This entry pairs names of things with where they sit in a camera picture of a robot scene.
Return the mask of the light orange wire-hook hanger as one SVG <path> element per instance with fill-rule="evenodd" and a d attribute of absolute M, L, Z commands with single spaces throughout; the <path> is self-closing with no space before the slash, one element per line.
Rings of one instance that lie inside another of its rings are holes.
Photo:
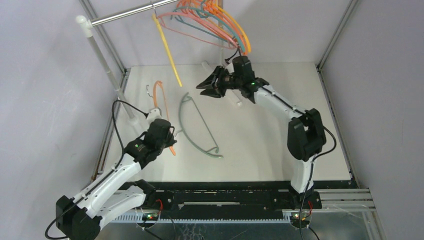
<path fill-rule="evenodd" d="M 160 80 L 157 80 L 152 87 L 152 92 L 150 93 L 153 102 L 153 108 L 160 108 L 163 119 L 156 119 L 149 126 L 148 130 L 143 138 L 144 143 L 150 148 L 150 151 L 157 155 L 156 150 L 156 127 L 159 126 L 173 126 L 170 123 L 170 110 L 167 102 L 166 91 L 164 88 L 164 83 Z M 173 131 L 173 136 L 175 139 L 175 127 Z M 174 145 L 167 147 L 172 156 L 176 156 L 177 153 L 174 149 Z"/>

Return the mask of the pink wire-hook hanger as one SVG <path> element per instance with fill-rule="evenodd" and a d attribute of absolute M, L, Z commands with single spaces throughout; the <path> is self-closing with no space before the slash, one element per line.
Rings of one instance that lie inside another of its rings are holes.
<path fill-rule="evenodd" d="M 239 39 L 233 36 L 235 32 L 231 29 L 228 30 L 228 26 L 223 23 L 222 20 L 215 16 L 207 18 L 200 17 L 191 13 L 184 13 L 181 11 L 170 11 L 159 14 L 157 17 L 162 27 L 166 29 L 176 32 L 177 29 L 174 28 L 172 25 L 168 26 L 168 24 L 174 21 L 178 24 L 181 24 L 183 27 L 192 29 L 191 33 L 180 31 L 180 34 L 186 35 L 188 37 L 197 39 L 199 41 L 211 45 L 213 44 L 211 40 L 195 36 L 193 32 L 197 31 L 210 39 L 222 41 L 224 44 L 226 44 L 227 49 L 240 49 L 242 51 L 242 48 L 239 46 L 238 43 Z"/>

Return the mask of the yellow-orange plastic hanger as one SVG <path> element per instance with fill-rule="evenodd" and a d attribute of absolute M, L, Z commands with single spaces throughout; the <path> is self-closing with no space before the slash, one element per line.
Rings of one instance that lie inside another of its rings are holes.
<path fill-rule="evenodd" d="M 238 44 L 242 48 L 242 55 L 246 56 L 251 53 L 252 48 L 248 36 L 235 18 L 223 9 L 220 0 L 209 0 L 208 5 L 208 10 L 222 20 L 228 26 L 228 30 L 234 31 L 232 35 L 238 39 Z"/>

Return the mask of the pale yellow wire-hook hanger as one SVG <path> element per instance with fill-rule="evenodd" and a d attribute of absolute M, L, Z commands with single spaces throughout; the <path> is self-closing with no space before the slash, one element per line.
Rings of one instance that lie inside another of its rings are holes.
<path fill-rule="evenodd" d="M 154 11 L 154 14 L 152 15 L 152 19 L 153 19 L 153 21 L 154 21 L 154 23 L 155 23 L 155 25 L 156 25 L 156 28 L 157 28 L 157 30 L 158 30 L 158 32 L 159 32 L 159 34 L 160 34 L 160 37 L 161 37 L 161 40 L 162 40 L 162 43 L 163 43 L 163 47 L 164 47 L 165 52 L 166 52 L 166 54 L 167 54 L 167 57 L 168 57 L 168 60 L 169 60 L 170 66 L 171 66 L 171 68 L 172 68 L 172 70 L 173 70 L 173 73 L 174 73 L 174 76 L 175 76 L 175 79 L 176 79 L 176 81 L 177 81 L 177 83 L 178 83 L 179 87 L 180 87 L 180 88 L 182 88 L 182 87 L 183 87 L 183 84 L 182 84 L 182 81 L 181 81 L 181 79 L 180 79 L 180 76 L 179 76 L 178 70 L 177 70 L 177 68 L 176 68 L 176 65 L 175 65 L 175 62 L 174 62 L 174 59 L 173 59 L 172 53 L 171 53 L 171 51 L 170 51 L 170 48 L 169 48 L 169 45 L 168 45 L 168 41 L 167 41 L 166 36 L 165 36 L 165 34 L 164 34 L 164 31 L 163 31 L 162 25 L 161 25 L 161 23 L 160 23 L 160 21 L 159 21 L 159 18 L 158 18 L 158 16 L 157 16 L 156 7 L 154 6 L 154 4 L 153 4 L 153 2 L 152 2 L 152 1 L 150 2 L 150 4 L 151 4 L 151 6 L 152 6 L 152 8 L 153 8 L 153 11 Z"/>

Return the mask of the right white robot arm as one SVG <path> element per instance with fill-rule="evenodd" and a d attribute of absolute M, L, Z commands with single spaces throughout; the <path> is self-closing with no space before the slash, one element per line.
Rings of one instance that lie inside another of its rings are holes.
<path fill-rule="evenodd" d="M 228 90 L 241 95 L 277 117 L 288 119 L 287 148 L 297 160 L 290 185 L 289 203 L 302 208 L 309 201 L 308 191 L 313 187 L 313 162 L 327 142 L 320 112 L 302 109 L 290 103 L 264 80 L 257 77 L 247 56 L 237 56 L 228 66 L 217 66 L 196 88 L 201 95 L 223 98 Z"/>

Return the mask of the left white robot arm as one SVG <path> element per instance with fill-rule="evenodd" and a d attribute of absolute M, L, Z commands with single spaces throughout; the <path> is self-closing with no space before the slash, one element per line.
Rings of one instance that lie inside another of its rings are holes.
<path fill-rule="evenodd" d="M 75 196 L 63 195 L 56 202 L 56 218 L 52 222 L 70 240 L 94 240 L 115 218 L 130 209 L 153 207 L 157 196 L 155 187 L 141 179 L 127 190 L 116 191 L 150 162 L 176 143 L 174 127 L 157 118 L 139 137 L 122 150 L 120 159 Z"/>

